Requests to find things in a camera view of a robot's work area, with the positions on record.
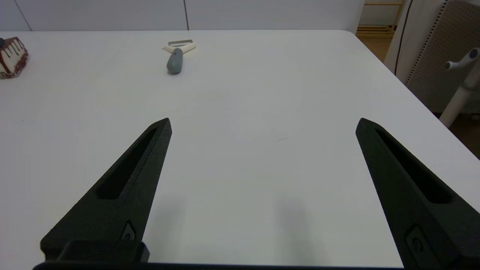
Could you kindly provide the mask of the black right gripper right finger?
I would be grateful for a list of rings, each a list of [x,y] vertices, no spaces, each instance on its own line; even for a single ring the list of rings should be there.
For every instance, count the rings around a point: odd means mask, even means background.
[[[379,124],[355,135],[403,266],[478,270],[479,212]]]

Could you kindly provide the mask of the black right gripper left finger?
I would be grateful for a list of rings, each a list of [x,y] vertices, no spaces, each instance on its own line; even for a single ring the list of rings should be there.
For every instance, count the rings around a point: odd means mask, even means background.
[[[145,263],[143,236],[172,128],[150,125],[43,237],[45,261]]]

